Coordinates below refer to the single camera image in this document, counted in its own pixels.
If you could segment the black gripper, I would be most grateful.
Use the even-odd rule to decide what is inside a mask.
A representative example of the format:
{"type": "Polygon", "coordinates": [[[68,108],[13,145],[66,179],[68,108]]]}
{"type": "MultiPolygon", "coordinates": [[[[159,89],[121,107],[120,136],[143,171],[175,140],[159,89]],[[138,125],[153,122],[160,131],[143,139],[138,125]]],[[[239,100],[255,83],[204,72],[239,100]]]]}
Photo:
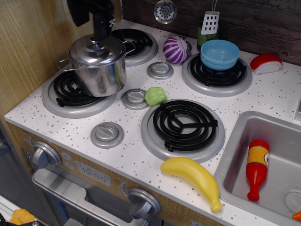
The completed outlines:
{"type": "Polygon", "coordinates": [[[67,5],[76,26],[89,22],[93,14],[94,40],[110,36],[115,25],[114,5],[110,0],[67,0],[67,5]]]}

